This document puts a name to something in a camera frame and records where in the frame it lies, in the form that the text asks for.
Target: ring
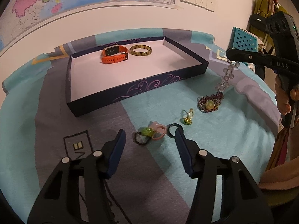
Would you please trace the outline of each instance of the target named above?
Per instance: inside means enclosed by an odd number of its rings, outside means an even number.
[[[165,126],[159,125],[159,126],[157,127],[157,129],[164,129],[164,133],[161,134],[161,135],[158,136],[158,137],[154,137],[155,134],[157,133],[157,132],[155,132],[155,133],[152,135],[152,140],[153,140],[153,141],[160,140],[160,139],[162,139],[162,138],[166,135],[166,129],[165,129]]]
[[[203,102],[201,101],[201,99],[205,99],[205,100],[207,100],[207,98],[206,98],[206,97],[200,97],[199,100],[198,100],[198,101],[200,102],[200,104],[205,105],[205,103],[203,103]]]
[[[136,133],[134,134],[134,142],[135,142],[136,144],[138,144],[138,145],[144,146],[144,145],[146,145],[147,143],[149,143],[149,141],[151,140],[151,137],[148,137],[148,136],[147,136],[147,140],[146,140],[146,142],[138,142],[138,140],[137,140],[137,136],[141,136],[141,135],[142,135],[142,132],[136,132]]]
[[[218,100],[218,99],[213,99],[213,100],[214,100],[214,102],[217,101],[217,103],[218,103],[218,104],[217,104],[217,107],[218,107],[218,106],[220,105],[219,100]]]
[[[134,49],[146,49],[147,51],[146,52],[137,52],[137,51],[134,51]],[[146,56],[146,55],[150,55],[152,53],[152,49],[151,49],[151,47],[149,47],[147,45],[139,44],[139,45],[132,46],[129,49],[129,53],[131,55],[136,55],[136,56]]]
[[[175,139],[175,136],[172,135],[172,134],[170,133],[170,130],[169,130],[170,127],[172,127],[172,126],[176,126],[176,127],[178,127],[178,128],[181,128],[182,131],[184,132],[184,129],[183,129],[183,127],[182,127],[180,124],[177,124],[177,123],[170,124],[170,125],[167,127],[167,135],[168,135],[170,138]]]
[[[183,121],[184,121],[184,124],[185,125],[191,125],[192,124],[192,117],[193,117],[193,114],[194,114],[194,111],[193,109],[191,108],[189,110],[189,113],[188,113],[188,116],[183,118]]]

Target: gold ring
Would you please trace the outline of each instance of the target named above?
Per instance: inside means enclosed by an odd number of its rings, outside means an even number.
[[[193,111],[193,109],[191,108],[191,109],[189,110],[188,116],[185,117],[185,118],[183,119],[185,125],[191,125],[191,124],[192,124],[192,117],[193,117],[193,114],[194,114],[194,111]]]
[[[137,52],[137,51],[134,51],[134,49],[146,49],[147,51],[146,52]],[[150,55],[152,53],[152,49],[151,49],[151,47],[149,47],[147,45],[139,44],[139,45],[132,46],[129,49],[129,53],[131,55],[136,55],[136,56],[146,56],[146,55]]]

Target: jewelry pile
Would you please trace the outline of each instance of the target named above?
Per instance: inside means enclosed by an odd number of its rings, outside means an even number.
[[[198,100],[198,107],[200,111],[209,113],[218,110],[218,106],[221,104],[221,100],[224,98],[223,93],[217,92],[216,95],[200,97]]]
[[[150,140],[160,140],[166,135],[166,130],[167,128],[165,125],[159,124],[157,121],[154,121],[149,127],[144,127],[141,132],[136,132],[134,134],[134,142],[138,145],[146,145]],[[138,136],[145,136],[146,141],[139,141]]]

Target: metal screw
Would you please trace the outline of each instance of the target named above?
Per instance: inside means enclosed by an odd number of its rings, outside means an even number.
[[[198,154],[201,155],[201,156],[207,156],[207,151],[206,150],[199,150]]]
[[[66,156],[64,158],[62,158],[61,160],[63,163],[68,163],[70,161],[70,159]]]
[[[95,151],[95,152],[93,153],[93,155],[96,156],[96,157],[99,157],[99,156],[102,155],[102,152],[101,152],[101,151]]]
[[[233,156],[233,157],[231,158],[231,160],[232,160],[233,162],[235,162],[235,163],[238,163],[238,162],[240,161],[240,158],[238,158],[237,156]]]

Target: watch buckle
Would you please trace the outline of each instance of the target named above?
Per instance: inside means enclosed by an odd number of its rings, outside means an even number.
[[[124,60],[128,60],[128,53],[122,52],[122,55],[125,55],[125,59]]]

